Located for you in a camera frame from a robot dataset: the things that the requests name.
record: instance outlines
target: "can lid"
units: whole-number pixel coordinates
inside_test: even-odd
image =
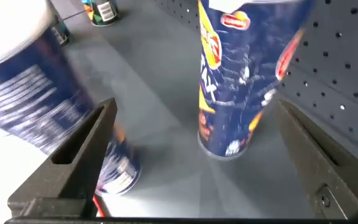
[[[32,43],[51,19],[45,0],[0,0],[0,63]]]
[[[285,3],[296,2],[301,0],[236,0],[236,1],[222,1],[222,0],[209,0],[209,7],[211,9],[219,10],[225,13],[232,13],[239,9],[243,4],[255,3],[255,4],[273,4],[273,3]]]

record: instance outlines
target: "shelf surface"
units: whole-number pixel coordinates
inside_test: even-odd
[[[199,36],[154,1],[118,1],[118,7],[122,19],[109,27],[93,27],[85,13],[65,21],[74,36],[66,52],[80,79],[96,101],[116,97],[117,120],[141,157],[134,188],[104,197],[110,214],[312,218],[274,102],[243,156],[209,158],[196,137]]]

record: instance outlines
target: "can label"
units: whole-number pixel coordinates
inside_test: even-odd
[[[49,154],[93,109],[47,29],[0,63],[0,128]]]
[[[96,193],[123,194],[140,176],[140,162],[126,143],[122,128],[115,125],[106,158],[103,161]]]
[[[218,158],[247,147],[298,45],[312,0],[199,0],[199,140]]]
[[[118,19],[117,5],[113,0],[82,0],[82,3],[95,26],[108,26]]]

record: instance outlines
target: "pringles can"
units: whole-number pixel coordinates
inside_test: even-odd
[[[239,157],[285,75],[313,0],[199,0],[198,139],[217,159]]]
[[[57,42],[48,3],[45,0],[21,3],[0,0],[0,12],[5,17],[0,17],[5,21],[0,27],[0,128],[49,155],[81,124],[95,104]],[[32,10],[18,14],[22,5]],[[127,191],[140,174],[139,161],[125,142],[123,131],[117,128],[102,170],[98,187],[114,182],[112,193]]]
[[[51,30],[55,34],[57,42],[60,46],[64,47],[70,43],[70,32],[68,31],[66,24],[64,23],[62,17],[60,17],[55,6],[53,6],[50,1],[48,1],[48,3],[53,15]]]
[[[96,193],[100,196],[126,193],[135,185],[141,172],[139,159],[126,142],[123,128],[115,125],[113,135],[96,186]]]
[[[119,19],[115,0],[82,0],[82,3],[94,26],[108,26]]]

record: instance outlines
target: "barcode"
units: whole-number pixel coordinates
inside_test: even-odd
[[[52,32],[53,32],[53,34],[55,34],[55,37],[57,39],[57,42],[59,42],[59,44],[61,44],[65,41],[65,40],[63,40],[63,38],[59,34],[59,31],[57,31],[55,27],[52,27]]]
[[[103,22],[109,21],[116,16],[114,11],[111,9],[110,3],[106,2],[98,5],[100,16],[102,17]]]

